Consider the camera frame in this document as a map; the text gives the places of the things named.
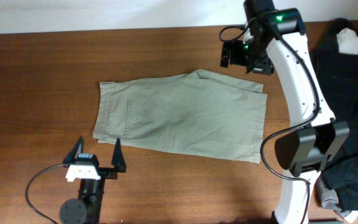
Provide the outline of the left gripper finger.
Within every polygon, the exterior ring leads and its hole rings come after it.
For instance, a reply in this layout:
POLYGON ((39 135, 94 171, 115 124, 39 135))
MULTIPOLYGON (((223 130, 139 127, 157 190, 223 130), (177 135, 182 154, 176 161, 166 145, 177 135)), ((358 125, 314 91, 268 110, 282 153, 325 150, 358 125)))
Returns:
POLYGON ((116 172, 126 172, 126 162, 122 153, 121 140, 119 138, 116 139, 111 164, 116 172))
POLYGON ((78 154, 83 152, 84 139, 80 136, 74 145, 73 149, 67 154, 67 156, 63 159, 63 164, 70 165, 74 164, 78 154))

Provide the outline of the khaki green shorts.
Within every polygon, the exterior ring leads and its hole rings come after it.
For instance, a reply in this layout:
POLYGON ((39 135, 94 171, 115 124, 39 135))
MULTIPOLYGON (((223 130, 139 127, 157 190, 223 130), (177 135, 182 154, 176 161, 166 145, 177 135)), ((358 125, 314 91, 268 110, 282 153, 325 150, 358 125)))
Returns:
POLYGON ((93 137, 160 152, 260 162, 263 84, 207 70, 102 82, 93 137))

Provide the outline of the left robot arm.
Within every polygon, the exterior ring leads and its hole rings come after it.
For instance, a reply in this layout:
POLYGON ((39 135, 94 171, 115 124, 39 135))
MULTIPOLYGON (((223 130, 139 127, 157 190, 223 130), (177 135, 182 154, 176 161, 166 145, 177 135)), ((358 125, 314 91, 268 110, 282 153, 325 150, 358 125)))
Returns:
POLYGON ((99 223, 105 181, 117 179, 127 169, 120 139, 116 139, 111 167, 100 167, 97 156, 84 153, 83 147, 84 139, 79 138, 63 160, 63 166, 68 169, 67 181, 80 180, 78 197, 67 200, 60 208, 59 217, 64 224, 99 223))

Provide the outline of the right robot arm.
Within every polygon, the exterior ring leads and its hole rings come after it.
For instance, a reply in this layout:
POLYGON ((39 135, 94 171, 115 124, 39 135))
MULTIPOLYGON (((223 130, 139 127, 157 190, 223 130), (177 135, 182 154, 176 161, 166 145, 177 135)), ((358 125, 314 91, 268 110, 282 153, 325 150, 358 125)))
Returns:
POLYGON ((290 126, 270 135, 283 172, 280 200, 272 223, 308 223, 313 187, 326 164, 349 135, 319 87, 299 10, 277 9, 272 0, 246 0, 241 33, 223 40, 220 65, 244 66, 248 72, 279 77, 290 126))

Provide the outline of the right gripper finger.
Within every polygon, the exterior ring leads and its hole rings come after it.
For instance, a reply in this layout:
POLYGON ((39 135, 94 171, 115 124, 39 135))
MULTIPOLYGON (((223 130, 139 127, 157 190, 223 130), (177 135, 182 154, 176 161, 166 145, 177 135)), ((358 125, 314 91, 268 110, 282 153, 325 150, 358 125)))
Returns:
POLYGON ((265 57, 260 61, 258 65, 256 65, 252 69, 252 72, 263 74, 263 75, 272 75, 274 72, 273 63, 268 57, 265 57))
POLYGON ((221 59, 220 59, 221 67, 227 68, 229 66, 230 54, 231 54, 231 43, 224 42, 222 45, 221 59))

